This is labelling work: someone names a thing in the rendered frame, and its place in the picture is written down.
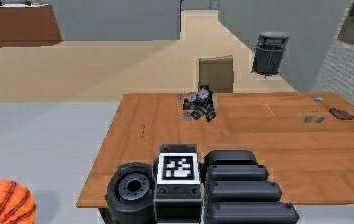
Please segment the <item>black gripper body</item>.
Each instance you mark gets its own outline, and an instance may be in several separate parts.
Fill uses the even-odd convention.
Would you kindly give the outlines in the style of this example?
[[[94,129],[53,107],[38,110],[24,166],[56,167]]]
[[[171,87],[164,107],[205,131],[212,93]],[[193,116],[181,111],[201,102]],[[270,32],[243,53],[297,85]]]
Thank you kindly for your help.
[[[139,162],[119,166],[107,186],[105,199],[116,224],[153,224],[152,166]]]

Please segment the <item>orange striped ball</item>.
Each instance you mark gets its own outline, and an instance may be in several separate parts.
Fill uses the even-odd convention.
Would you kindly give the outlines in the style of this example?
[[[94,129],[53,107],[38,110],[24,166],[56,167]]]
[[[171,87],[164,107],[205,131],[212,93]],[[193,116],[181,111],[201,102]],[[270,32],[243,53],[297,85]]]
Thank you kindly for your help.
[[[36,207],[28,188],[0,179],[0,224],[35,224]]]

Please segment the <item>brown wooden table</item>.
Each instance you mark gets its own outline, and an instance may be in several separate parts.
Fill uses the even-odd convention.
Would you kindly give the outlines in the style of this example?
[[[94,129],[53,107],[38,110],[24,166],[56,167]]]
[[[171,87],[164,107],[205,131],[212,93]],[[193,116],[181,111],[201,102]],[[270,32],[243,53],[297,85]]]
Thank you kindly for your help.
[[[322,97],[323,102],[313,101]],[[173,93],[123,97],[76,203],[102,208],[106,186],[124,163],[150,163],[162,143],[194,143],[200,153],[248,149],[264,164],[283,198],[295,204],[354,204],[354,119],[339,120],[337,108],[354,105],[335,93],[218,94],[217,116],[186,121]],[[306,116],[313,116],[305,123]],[[315,123],[317,116],[325,119]]]

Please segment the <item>brown wooden chair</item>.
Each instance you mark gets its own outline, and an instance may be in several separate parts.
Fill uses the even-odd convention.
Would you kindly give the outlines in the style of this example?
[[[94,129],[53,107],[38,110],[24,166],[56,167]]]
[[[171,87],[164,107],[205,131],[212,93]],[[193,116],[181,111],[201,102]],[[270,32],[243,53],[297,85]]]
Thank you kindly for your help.
[[[233,85],[232,55],[199,59],[199,87],[208,86],[214,93],[232,93]]]

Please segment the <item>dark grey waste bin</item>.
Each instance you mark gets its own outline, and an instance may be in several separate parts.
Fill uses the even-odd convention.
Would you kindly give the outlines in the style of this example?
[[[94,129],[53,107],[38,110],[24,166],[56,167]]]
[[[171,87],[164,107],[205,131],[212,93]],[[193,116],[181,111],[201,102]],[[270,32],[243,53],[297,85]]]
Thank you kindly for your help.
[[[276,75],[289,35],[286,32],[261,32],[255,47],[252,71],[260,75]]]

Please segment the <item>reddish brown wooden cabinet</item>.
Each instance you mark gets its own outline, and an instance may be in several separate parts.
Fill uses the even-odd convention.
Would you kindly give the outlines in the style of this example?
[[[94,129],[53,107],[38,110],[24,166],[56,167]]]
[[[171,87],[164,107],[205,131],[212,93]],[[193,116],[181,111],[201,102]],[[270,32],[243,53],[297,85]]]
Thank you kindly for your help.
[[[0,7],[0,48],[53,46],[61,41],[51,5]]]

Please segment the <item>dark brown flat object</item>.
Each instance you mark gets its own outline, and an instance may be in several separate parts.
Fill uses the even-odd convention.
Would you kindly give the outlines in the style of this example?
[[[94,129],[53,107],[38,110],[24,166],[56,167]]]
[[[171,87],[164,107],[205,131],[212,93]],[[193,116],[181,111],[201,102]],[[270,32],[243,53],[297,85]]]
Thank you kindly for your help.
[[[337,108],[330,108],[329,112],[339,120],[353,120],[354,115],[348,113],[347,111],[337,109]]]

